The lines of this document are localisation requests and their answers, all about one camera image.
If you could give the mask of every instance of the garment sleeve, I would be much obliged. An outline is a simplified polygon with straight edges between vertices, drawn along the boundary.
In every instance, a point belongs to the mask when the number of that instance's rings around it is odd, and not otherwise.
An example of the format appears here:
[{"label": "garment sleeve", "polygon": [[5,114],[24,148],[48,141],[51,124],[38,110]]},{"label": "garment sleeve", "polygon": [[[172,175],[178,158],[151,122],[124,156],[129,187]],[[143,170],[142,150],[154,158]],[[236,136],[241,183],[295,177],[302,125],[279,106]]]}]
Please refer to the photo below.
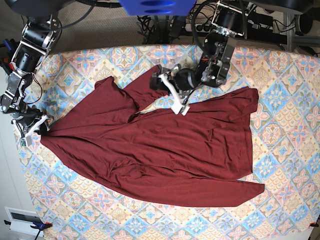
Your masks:
[{"label": "garment sleeve", "polygon": [[132,115],[167,95],[166,91],[149,88],[152,74],[158,71],[158,65],[152,67],[125,89],[119,89],[113,77],[96,82],[94,91],[55,122],[48,135],[95,137],[95,133],[89,135],[87,131],[95,129],[99,133],[106,126],[112,130],[127,124]]},{"label": "garment sleeve", "polygon": [[112,182],[105,182],[103,176],[99,176],[96,181],[134,199],[199,208],[236,207],[265,190],[264,184],[254,182],[185,177],[179,172],[174,173],[175,177],[168,177],[162,170],[159,170],[159,175],[154,175],[154,171],[153,169],[151,174],[147,174],[135,169],[129,175],[113,173],[109,176]]}]

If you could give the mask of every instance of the maroon dress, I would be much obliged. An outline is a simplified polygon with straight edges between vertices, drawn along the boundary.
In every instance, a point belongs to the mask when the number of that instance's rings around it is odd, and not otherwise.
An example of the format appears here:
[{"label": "maroon dress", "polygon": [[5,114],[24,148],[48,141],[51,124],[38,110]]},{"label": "maroon dress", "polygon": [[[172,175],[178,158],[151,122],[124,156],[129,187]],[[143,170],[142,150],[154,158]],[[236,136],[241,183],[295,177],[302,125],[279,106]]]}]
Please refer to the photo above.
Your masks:
[{"label": "maroon dress", "polygon": [[153,67],[124,89],[112,77],[56,122],[41,143],[68,168],[126,196],[187,207],[235,207],[265,186],[252,173],[250,113],[258,91],[245,87],[190,105],[138,114],[165,91],[149,88]]}]

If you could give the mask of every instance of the patterned tablecloth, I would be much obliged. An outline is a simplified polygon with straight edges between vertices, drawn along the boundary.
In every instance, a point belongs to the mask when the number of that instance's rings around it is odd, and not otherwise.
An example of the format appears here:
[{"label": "patterned tablecloth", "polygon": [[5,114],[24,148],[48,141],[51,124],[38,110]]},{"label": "patterned tablecloth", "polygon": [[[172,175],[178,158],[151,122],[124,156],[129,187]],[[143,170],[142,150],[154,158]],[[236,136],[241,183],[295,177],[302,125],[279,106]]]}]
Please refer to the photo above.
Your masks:
[{"label": "patterned tablecloth", "polygon": [[[114,76],[124,88],[156,64],[192,67],[200,56],[192,45],[51,55],[36,74],[44,90],[37,106],[57,120],[98,80]],[[238,207],[192,208],[135,200],[68,169],[34,135],[33,145],[18,151],[35,210],[53,223],[45,231],[46,239],[255,240],[307,230],[320,214],[320,59],[237,48],[231,62],[226,85],[203,87],[192,101],[244,86],[259,90],[257,112],[251,114],[253,174],[242,180],[264,183],[264,193]],[[26,102],[38,99],[40,92],[33,83]],[[148,110],[172,103],[171,97],[162,97]]]}]

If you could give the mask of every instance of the wrinkled cloth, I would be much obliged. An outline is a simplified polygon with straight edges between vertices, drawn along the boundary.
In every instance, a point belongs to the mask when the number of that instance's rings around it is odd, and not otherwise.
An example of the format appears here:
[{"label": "wrinkled cloth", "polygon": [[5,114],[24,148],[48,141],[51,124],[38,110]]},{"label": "wrinkled cloth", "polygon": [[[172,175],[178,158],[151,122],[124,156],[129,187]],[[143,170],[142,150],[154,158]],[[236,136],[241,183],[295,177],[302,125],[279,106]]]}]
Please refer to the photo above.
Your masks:
[{"label": "wrinkled cloth", "polygon": [[168,94],[149,88],[155,66],[124,89],[113,77],[76,105],[41,143],[68,168],[126,196],[185,207],[235,207],[264,184],[239,181],[252,173],[250,113],[258,91],[245,87],[171,109],[139,112]]}]

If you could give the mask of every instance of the white wall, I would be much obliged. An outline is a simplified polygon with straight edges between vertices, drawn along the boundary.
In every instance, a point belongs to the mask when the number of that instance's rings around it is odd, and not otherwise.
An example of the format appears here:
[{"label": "white wall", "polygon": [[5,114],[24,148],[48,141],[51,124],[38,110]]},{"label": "white wall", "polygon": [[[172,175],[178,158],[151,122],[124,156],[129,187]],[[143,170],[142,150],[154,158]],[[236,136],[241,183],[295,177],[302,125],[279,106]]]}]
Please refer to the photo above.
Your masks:
[{"label": "white wall", "polygon": [[[6,88],[7,75],[0,67],[0,95]],[[30,239],[14,233],[5,225],[9,220],[5,207],[35,212],[22,172],[18,150],[11,125],[11,116],[0,113],[0,240]]]}]

